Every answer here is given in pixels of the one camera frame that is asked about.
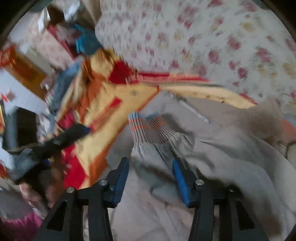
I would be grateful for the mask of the person's left hand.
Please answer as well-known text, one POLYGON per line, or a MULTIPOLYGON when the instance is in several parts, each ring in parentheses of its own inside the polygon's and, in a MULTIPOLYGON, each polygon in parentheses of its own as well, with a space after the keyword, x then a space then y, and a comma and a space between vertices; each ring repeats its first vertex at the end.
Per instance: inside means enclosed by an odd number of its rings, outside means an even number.
MULTIPOLYGON (((43 177, 44 180, 41 181, 45 185, 45 199, 47 201, 48 208, 52 208, 59 197, 64 192, 63 185, 63 175, 64 175, 64 165, 55 162, 51 169, 48 170, 43 177)), ((35 191, 28 183, 21 183, 19 185, 23 199, 32 207, 36 209, 41 208, 43 203, 43 197, 35 191)))

